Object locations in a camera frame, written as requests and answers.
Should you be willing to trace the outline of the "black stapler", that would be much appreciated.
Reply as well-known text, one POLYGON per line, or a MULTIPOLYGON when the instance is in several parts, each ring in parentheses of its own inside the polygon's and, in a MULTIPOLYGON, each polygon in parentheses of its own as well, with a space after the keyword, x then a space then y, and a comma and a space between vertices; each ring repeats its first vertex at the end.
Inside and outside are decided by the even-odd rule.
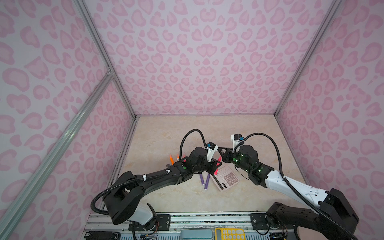
POLYGON ((85 240, 119 240, 121 234, 119 232, 107 232, 107 231, 89 231, 86 232, 85 240))

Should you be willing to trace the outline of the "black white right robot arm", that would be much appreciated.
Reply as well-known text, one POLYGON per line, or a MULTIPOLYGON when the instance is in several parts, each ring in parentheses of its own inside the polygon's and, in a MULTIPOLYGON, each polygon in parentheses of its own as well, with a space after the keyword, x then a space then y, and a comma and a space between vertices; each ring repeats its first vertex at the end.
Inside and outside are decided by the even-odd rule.
POLYGON ((234 164, 248 174, 256 186, 277 191, 305 205, 304 208, 273 203, 267 210, 265 222, 272 229, 284 225, 302 227, 321 233, 328 240, 355 240, 359 217, 344 194, 336 189, 329 191, 298 182, 260 162, 253 147, 243 145, 233 151, 219 148, 224 163, 234 164))

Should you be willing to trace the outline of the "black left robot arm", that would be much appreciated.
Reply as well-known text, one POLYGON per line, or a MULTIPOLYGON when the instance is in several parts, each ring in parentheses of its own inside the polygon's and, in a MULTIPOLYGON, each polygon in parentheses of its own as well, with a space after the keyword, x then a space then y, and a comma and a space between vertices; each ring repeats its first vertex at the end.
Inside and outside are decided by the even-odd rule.
POLYGON ((135 211, 144 196, 161 188, 184 183, 203 172, 212 175, 221 165, 222 162, 214 158, 208 160, 207 149, 196 147, 189 156, 164 170, 144 175, 125 172, 110 188, 101 192, 107 215, 114 225, 127 220, 135 221, 135 211))

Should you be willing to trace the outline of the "purple highlighter pen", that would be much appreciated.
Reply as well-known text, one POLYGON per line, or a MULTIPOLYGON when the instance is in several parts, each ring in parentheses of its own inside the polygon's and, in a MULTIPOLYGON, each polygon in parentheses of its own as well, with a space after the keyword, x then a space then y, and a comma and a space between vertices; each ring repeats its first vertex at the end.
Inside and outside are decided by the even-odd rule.
POLYGON ((200 176, 201 184, 202 186, 204 186, 205 185, 204 177, 202 174, 200 174, 199 176, 200 176))
POLYGON ((207 189, 208 189, 210 179, 211 179, 211 175, 208 174, 208 175, 207 175, 207 178, 206 178, 206 181, 205 181, 204 190, 207 190, 207 189))

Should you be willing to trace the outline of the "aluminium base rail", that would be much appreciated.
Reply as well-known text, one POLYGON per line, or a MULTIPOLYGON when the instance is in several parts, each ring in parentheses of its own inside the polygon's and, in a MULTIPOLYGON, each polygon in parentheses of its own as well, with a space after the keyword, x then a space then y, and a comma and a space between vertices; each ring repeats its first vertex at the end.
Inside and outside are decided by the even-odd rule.
POLYGON ((314 230, 284 225, 276 229, 265 223, 264 212, 204 212, 204 213, 159 213, 157 225, 145 230, 129 221, 113 225, 108 216, 91 214, 81 235, 86 232, 119 232, 120 240, 180 240, 181 230, 211 229, 215 240, 216 228, 243 229, 245 240, 323 240, 325 237, 314 230))

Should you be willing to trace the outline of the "yellow calculator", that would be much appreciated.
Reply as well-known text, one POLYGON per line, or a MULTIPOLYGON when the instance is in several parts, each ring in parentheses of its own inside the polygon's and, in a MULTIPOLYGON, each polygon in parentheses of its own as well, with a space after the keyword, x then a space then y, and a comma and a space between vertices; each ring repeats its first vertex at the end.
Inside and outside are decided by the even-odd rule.
POLYGON ((216 240, 245 240, 246 235, 243 229, 237 228, 216 228, 216 240))

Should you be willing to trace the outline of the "diagonal aluminium frame bar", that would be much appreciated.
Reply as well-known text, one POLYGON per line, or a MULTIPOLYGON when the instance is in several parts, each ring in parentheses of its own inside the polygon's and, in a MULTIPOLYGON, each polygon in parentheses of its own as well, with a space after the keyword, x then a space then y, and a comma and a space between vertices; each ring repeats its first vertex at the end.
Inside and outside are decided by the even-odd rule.
POLYGON ((98 103, 104 91, 113 80, 113 74, 106 74, 98 84, 76 116, 70 122, 59 140, 54 144, 49 153, 43 159, 40 166, 22 188, 20 194, 12 202, 1 219, 1 239, 7 240, 18 226, 24 214, 33 203, 39 191, 51 175, 52 171, 64 156, 75 136, 89 117, 90 113, 98 103))

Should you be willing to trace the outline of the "white pink calculator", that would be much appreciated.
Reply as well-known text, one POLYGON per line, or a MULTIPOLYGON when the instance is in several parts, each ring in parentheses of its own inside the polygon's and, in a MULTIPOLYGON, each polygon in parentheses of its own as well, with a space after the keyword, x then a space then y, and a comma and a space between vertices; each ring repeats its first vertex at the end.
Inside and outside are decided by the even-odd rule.
POLYGON ((240 179, 228 166, 220 167, 212 176, 212 179, 220 192, 225 192, 240 182, 240 179))

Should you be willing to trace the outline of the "grey metal pencil case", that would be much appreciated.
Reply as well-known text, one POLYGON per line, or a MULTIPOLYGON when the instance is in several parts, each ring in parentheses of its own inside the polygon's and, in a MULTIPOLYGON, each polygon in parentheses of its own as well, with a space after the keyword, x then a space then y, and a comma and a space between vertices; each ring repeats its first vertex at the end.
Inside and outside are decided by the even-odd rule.
POLYGON ((213 237, 211 229, 184 229, 180 233, 180 240, 212 240, 213 237))

